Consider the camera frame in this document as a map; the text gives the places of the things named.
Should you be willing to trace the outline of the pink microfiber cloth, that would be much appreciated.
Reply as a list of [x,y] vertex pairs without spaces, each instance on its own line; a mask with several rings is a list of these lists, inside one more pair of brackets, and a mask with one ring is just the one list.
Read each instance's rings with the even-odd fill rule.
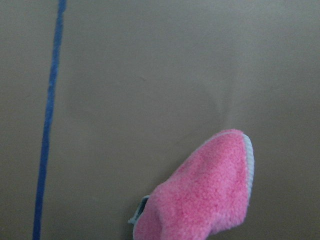
[[241,225],[255,160],[250,138],[229,129],[213,135],[150,195],[129,222],[135,240],[204,240]]

